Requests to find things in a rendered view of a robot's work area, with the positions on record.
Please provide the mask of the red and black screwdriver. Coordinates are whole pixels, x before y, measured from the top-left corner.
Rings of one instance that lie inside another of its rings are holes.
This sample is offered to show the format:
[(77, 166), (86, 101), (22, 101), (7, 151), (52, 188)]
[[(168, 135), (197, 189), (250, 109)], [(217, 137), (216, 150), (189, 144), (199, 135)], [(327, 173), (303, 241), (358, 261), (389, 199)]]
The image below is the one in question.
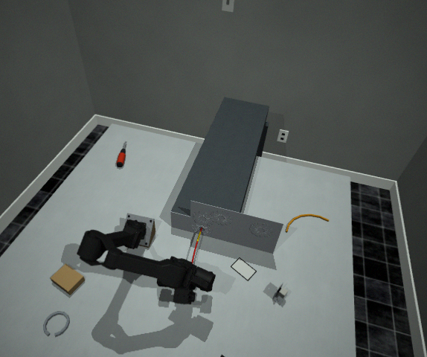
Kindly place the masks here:
[(118, 155), (118, 159), (117, 159), (117, 163), (116, 163), (118, 167), (123, 166), (123, 163), (124, 163), (124, 160), (126, 157), (126, 155), (124, 154), (126, 152), (125, 146), (126, 146), (126, 141), (124, 143), (123, 149), (121, 150), (121, 153), (119, 153), (119, 155)]

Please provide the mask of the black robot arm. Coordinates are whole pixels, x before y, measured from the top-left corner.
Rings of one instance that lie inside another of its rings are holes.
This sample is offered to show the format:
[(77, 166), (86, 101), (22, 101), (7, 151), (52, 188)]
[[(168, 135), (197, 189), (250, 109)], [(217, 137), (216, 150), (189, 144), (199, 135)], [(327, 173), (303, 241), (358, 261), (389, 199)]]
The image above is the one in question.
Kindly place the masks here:
[[(157, 261), (128, 254), (118, 249), (121, 246), (138, 248), (145, 235), (146, 223), (131, 219), (126, 221), (124, 229), (119, 232), (105, 235), (96, 230), (86, 231), (77, 255), (90, 266), (102, 265), (111, 270), (120, 269), (157, 278), (161, 284), (175, 289), (174, 303), (191, 304), (194, 302), (196, 293), (193, 292), (193, 285), (206, 292), (210, 291), (216, 275), (195, 266), (186, 259), (171, 257)], [(104, 263), (99, 263), (97, 259), (107, 250)]]

